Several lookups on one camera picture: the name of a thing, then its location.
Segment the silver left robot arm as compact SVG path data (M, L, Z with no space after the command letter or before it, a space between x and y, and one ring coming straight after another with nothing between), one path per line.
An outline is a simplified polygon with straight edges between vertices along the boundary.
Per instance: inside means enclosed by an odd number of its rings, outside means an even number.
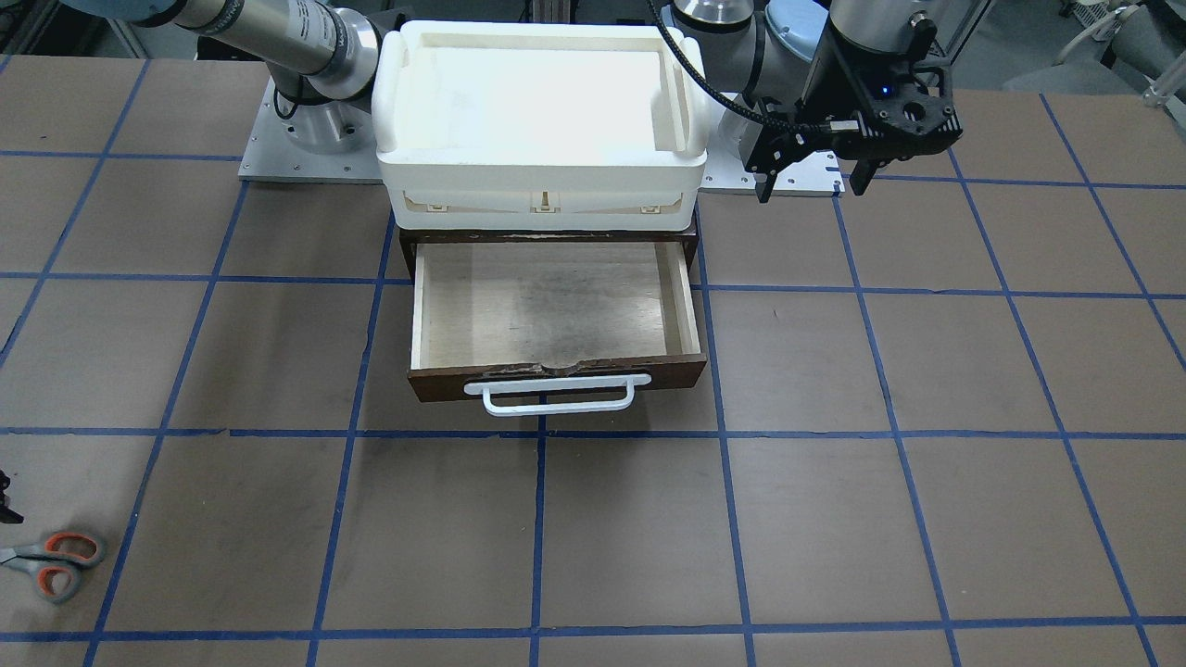
M876 171L940 155L965 132L952 69L935 56L943 1L648 4L680 64L723 109L719 132L766 203L783 170L821 151Z

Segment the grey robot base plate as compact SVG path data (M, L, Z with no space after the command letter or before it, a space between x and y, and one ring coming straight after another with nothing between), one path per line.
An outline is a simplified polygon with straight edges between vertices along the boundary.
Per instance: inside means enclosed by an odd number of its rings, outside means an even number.
M242 182L381 184L372 115L342 102L292 110L269 81L238 177Z

